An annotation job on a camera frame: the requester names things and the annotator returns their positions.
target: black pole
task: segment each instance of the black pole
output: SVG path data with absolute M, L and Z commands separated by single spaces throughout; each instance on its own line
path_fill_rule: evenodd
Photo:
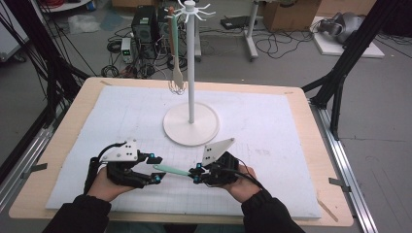
M 327 102 L 334 96 L 330 130 L 335 140 L 339 140 L 338 122 L 345 79 L 391 13 L 403 1 L 405 0 L 377 0 L 330 73 L 302 87 L 304 92 L 321 87 L 316 96 L 310 99 L 311 103 L 320 109 L 325 109 Z

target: cardboard box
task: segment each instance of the cardboard box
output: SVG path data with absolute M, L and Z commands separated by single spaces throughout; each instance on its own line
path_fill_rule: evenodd
M 367 15 L 376 0 L 323 0 L 317 12 L 318 17 L 333 17 L 336 13 L 352 12 Z
M 112 0 L 112 5 L 117 8 L 136 8 L 137 6 L 157 6 L 157 0 Z
M 269 31 L 307 31 L 321 3 L 322 0 L 298 0 L 288 7 L 277 2 L 268 3 L 264 9 L 263 24 Z

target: wooden table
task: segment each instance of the wooden table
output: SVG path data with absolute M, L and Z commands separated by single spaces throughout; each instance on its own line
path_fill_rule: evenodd
M 166 81 L 88 79 L 38 162 L 38 164 L 48 163 L 48 169 L 34 172 L 29 177 L 10 209 L 10 217 L 52 218 L 55 215 L 56 210 L 45 209 L 46 203 L 52 193 L 60 168 L 70 149 L 75 144 L 89 113 L 97 101 L 100 91 L 105 85 L 155 88 L 167 88 L 168 86 Z M 353 224 L 352 214 L 341 187 L 328 182 L 328 178 L 336 179 L 336 175 L 307 99 L 300 88 L 229 83 L 196 83 L 195 89 L 285 95 L 292 110 L 294 123 L 322 211 L 322 218 L 320 219 L 297 219 L 296 222 L 300 225 L 318 226 L 350 226 Z M 117 212 L 111 212 L 110 219 L 180 223 L 243 223 L 240 216 L 187 216 Z

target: hand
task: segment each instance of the hand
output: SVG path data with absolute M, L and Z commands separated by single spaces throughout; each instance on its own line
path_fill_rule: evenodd
M 254 178 L 257 177 L 254 169 L 251 167 L 245 167 L 243 165 L 239 165 L 238 170 L 239 172 L 246 174 L 246 175 L 248 175 L 248 171 L 249 171 L 249 173 Z M 256 184 L 252 183 L 251 181 L 243 177 L 239 177 L 235 183 L 223 185 L 221 186 L 221 188 L 226 189 L 230 193 L 230 195 L 232 195 L 233 198 L 236 199 L 240 203 L 243 203 L 249 200 L 249 198 L 251 198 L 253 195 L 260 192 L 260 188 Z
M 131 186 L 122 186 L 112 183 L 107 178 L 107 169 L 106 167 L 100 169 L 97 174 L 96 180 L 94 180 L 93 185 L 88 191 L 88 196 L 94 196 L 98 199 L 111 202 L 115 200 L 119 195 L 134 189 Z

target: person's left hand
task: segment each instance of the person's left hand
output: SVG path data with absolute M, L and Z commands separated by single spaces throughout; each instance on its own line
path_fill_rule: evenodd
M 107 178 L 106 167 L 100 169 L 97 174 L 96 180 L 88 191 L 88 196 L 94 196 L 98 199 L 111 202 L 115 200 L 119 195 L 127 191 L 133 190 L 134 187 L 116 185 Z

